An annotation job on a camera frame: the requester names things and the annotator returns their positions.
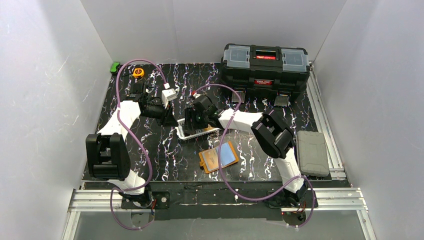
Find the grey plastic case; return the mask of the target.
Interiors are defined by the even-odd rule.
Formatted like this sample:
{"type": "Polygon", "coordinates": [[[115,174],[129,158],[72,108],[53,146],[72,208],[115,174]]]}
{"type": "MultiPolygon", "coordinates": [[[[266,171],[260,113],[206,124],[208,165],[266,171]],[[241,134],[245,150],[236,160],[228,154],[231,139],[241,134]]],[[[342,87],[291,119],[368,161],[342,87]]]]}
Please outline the grey plastic case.
{"type": "Polygon", "coordinates": [[[326,177],[330,174],[323,133],[300,130],[296,133],[296,160],[302,175],[326,177]]]}

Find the aluminium right rail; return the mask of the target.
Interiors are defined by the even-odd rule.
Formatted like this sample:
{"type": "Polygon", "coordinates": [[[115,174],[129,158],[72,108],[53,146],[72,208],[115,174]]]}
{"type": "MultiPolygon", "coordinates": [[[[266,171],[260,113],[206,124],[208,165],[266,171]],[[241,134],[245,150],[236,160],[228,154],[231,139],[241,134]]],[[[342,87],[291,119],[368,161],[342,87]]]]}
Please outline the aluminium right rail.
{"type": "Polygon", "coordinates": [[[323,104],[323,100],[320,94],[318,81],[314,72],[313,62],[310,62],[309,64],[310,77],[306,84],[306,91],[317,126],[317,130],[324,135],[328,155],[328,164],[333,172],[344,171],[344,165],[341,160],[340,153],[337,148],[327,117],[327,113],[323,104]]]}

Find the orange credit card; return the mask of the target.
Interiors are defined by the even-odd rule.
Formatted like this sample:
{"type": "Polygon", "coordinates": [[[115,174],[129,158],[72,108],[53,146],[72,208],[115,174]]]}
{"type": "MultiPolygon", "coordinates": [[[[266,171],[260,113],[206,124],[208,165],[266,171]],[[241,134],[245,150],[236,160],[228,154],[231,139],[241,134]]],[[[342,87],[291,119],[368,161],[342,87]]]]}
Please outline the orange credit card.
{"type": "Polygon", "coordinates": [[[202,153],[203,161],[208,170],[214,170],[219,167],[218,152],[216,148],[211,148],[202,153]]]}

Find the black red toolbox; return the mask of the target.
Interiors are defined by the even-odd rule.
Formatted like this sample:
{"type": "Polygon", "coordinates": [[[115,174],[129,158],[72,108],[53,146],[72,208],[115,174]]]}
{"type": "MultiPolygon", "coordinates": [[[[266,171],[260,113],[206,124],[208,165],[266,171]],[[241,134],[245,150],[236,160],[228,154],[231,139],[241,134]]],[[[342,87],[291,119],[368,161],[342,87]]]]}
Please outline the black red toolbox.
{"type": "Polygon", "coordinates": [[[306,90],[310,73],[304,48],[229,43],[220,61],[219,82],[234,90],[233,102],[255,97],[285,107],[306,90]]]}

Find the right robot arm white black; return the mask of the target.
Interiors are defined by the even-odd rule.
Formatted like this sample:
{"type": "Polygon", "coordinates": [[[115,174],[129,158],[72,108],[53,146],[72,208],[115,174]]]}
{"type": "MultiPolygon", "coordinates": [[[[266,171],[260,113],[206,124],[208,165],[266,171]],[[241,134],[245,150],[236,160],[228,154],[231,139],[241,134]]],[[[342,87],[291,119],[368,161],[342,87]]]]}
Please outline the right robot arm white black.
{"type": "Polygon", "coordinates": [[[199,136],[206,127],[243,131],[254,135],[261,150],[274,160],[283,182],[275,192],[261,197],[266,201],[282,193],[285,205],[297,205],[307,191],[296,157],[295,133],[274,109],[265,112],[243,112],[237,108],[218,108],[207,95],[194,99],[184,110],[183,131],[199,136]]]}

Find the aluminium front rail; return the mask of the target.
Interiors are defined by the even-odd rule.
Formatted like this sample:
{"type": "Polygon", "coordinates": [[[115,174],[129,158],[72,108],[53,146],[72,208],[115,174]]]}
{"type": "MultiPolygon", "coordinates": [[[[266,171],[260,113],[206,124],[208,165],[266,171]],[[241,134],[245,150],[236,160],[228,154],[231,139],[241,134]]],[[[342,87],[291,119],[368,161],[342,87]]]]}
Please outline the aluminium front rail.
{"type": "MultiPolygon", "coordinates": [[[[375,240],[368,206],[359,187],[316,188],[316,211],[356,211],[366,240],[375,240]]],[[[110,191],[108,189],[75,190],[67,209],[67,220],[62,238],[71,240],[75,236],[82,212],[108,212],[110,191]]]]}

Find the green small object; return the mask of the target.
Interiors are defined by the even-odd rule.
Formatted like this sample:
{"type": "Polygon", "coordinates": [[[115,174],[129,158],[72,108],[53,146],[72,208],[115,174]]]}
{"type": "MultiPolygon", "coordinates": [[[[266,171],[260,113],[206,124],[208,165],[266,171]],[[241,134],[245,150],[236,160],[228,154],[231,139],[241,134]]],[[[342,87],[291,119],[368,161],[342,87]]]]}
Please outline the green small object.
{"type": "Polygon", "coordinates": [[[117,74],[120,69],[121,63],[120,62],[113,62],[109,71],[112,75],[117,74]]]}

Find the white plastic basket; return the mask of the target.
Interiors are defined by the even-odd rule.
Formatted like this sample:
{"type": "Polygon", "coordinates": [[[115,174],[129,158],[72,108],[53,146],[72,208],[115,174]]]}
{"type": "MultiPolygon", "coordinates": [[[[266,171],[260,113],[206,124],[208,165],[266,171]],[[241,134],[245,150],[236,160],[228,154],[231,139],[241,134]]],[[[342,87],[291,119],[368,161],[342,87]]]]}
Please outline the white plastic basket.
{"type": "Polygon", "coordinates": [[[180,140],[189,140],[193,138],[197,138],[203,135],[208,135],[211,133],[218,132],[220,129],[217,127],[211,127],[208,125],[207,128],[196,129],[193,133],[189,133],[189,131],[185,128],[185,119],[181,118],[177,120],[178,126],[176,128],[176,134],[180,140]]]}

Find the aluminium rail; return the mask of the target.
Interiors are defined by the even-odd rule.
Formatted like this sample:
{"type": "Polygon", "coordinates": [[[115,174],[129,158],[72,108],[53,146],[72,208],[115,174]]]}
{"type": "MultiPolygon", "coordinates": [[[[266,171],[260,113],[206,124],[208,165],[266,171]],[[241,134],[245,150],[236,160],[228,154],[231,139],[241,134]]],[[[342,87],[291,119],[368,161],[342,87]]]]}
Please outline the aluminium rail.
{"type": "Polygon", "coordinates": [[[344,171],[344,165],[341,160],[340,153],[337,148],[327,117],[327,113],[323,104],[323,100],[320,94],[318,81],[314,72],[313,62],[310,62],[309,64],[310,77],[306,84],[306,91],[317,126],[317,130],[324,135],[328,155],[328,164],[333,172],[344,171]]]}
{"type": "MultiPolygon", "coordinates": [[[[316,188],[316,211],[356,211],[366,240],[375,240],[368,206],[359,187],[316,188]]],[[[75,236],[82,212],[108,212],[110,191],[108,189],[75,190],[67,209],[67,220],[62,238],[71,240],[75,236]]]]}

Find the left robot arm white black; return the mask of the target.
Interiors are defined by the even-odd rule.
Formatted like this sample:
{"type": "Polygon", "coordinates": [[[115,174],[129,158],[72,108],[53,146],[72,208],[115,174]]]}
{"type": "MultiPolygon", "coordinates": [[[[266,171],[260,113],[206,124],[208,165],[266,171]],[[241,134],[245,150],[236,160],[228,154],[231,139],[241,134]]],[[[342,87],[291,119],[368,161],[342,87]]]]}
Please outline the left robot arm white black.
{"type": "Polygon", "coordinates": [[[151,96],[145,83],[135,83],[123,96],[106,125],[85,140],[88,172],[92,178],[114,184],[122,194],[138,196],[147,180],[131,170],[125,139],[139,117],[155,119],[161,127],[177,127],[171,101],[177,93],[164,84],[161,96],[151,96]]]}

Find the yellow tape measure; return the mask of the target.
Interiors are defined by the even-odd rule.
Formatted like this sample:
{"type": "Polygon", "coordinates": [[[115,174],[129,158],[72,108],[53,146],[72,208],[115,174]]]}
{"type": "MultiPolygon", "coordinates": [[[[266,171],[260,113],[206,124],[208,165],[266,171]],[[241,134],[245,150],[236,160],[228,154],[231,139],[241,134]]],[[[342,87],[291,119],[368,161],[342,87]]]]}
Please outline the yellow tape measure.
{"type": "Polygon", "coordinates": [[[132,76],[136,79],[142,78],[144,75],[145,75],[145,71],[141,67],[136,67],[132,73],[132,76]]]}

